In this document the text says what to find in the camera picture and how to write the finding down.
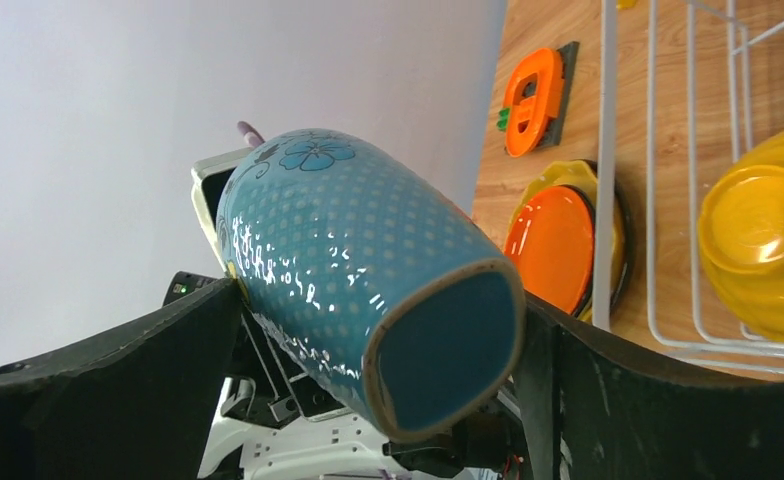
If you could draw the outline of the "blue dotted mug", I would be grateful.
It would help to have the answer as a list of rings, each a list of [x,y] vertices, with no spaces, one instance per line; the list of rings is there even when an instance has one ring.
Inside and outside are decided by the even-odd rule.
[[[525,292],[440,191],[352,135],[252,150],[214,221],[253,320],[337,401],[397,442],[440,433],[508,379]]]

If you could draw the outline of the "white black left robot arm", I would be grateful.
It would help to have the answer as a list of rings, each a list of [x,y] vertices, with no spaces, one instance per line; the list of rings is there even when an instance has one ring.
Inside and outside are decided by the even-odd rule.
[[[202,479],[494,479],[519,429],[499,405],[522,313],[503,276],[393,293],[366,268],[242,275],[251,305]]]

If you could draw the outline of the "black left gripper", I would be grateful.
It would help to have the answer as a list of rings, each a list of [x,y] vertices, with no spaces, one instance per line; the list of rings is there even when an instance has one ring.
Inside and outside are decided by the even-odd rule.
[[[220,281],[178,271],[169,281],[162,307],[188,296],[195,301],[211,300],[211,284]],[[227,418],[281,429],[299,416],[318,419],[329,413],[329,394],[270,341],[246,308],[226,379],[228,394],[222,415]]]

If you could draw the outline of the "black plate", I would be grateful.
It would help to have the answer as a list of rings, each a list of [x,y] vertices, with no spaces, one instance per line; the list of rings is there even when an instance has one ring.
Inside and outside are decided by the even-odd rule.
[[[568,162],[568,183],[582,191],[592,207],[597,207],[597,165],[591,160]],[[613,251],[611,262],[610,312],[613,313],[627,290],[636,259],[636,228],[626,192],[614,182]]]

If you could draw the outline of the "orange plate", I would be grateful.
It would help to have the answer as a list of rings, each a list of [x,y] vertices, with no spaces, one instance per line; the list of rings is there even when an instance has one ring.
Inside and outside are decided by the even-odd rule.
[[[594,207],[578,188],[549,186],[521,206],[504,254],[517,267],[525,290],[577,316],[591,297]]]

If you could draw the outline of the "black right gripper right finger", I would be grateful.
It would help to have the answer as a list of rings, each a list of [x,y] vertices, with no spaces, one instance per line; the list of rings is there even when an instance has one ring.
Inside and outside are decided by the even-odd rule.
[[[528,296],[514,384],[537,479],[784,479],[784,382],[685,363]]]

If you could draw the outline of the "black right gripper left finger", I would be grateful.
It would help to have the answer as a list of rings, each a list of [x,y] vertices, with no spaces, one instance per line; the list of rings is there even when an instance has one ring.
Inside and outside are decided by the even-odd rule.
[[[193,479],[237,338],[221,279],[0,367],[0,479]]]

